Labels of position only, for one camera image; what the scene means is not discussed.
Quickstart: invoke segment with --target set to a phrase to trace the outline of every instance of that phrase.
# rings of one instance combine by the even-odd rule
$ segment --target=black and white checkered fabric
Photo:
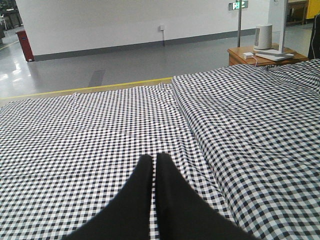
[[[241,228],[320,239],[320,60],[174,77],[173,92]]]
[[[0,127],[3,240],[61,239],[108,204],[140,155],[161,152],[232,218],[171,84],[11,102]],[[158,239],[152,198],[150,238]]]

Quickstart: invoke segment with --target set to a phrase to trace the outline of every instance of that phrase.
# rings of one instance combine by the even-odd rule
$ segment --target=metal pole
[[[240,47],[240,37],[241,37],[241,17],[242,17],[242,0],[239,0],[239,11],[238,11],[238,44],[237,47]]]
[[[286,34],[286,25],[287,25],[287,7],[288,0],[283,0],[282,4],[282,18],[281,18],[281,30],[280,30],[280,41],[279,41],[279,53],[283,54],[285,52],[285,34]]]

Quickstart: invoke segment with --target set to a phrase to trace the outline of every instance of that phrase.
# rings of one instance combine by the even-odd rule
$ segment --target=sign pole
[[[237,47],[240,47],[240,37],[241,37],[241,17],[242,17],[242,0],[238,0],[239,11],[238,11],[238,44]]]

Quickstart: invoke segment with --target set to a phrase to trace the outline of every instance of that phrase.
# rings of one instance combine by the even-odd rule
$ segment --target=yellow object
[[[313,19],[315,15],[320,13],[320,0],[309,0],[306,19]]]

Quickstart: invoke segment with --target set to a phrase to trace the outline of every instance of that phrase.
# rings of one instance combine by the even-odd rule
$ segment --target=white wall
[[[35,56],[238,29],[234,0],[16,0]],[[249,0],[242,29],[267,23],[269,0]]]

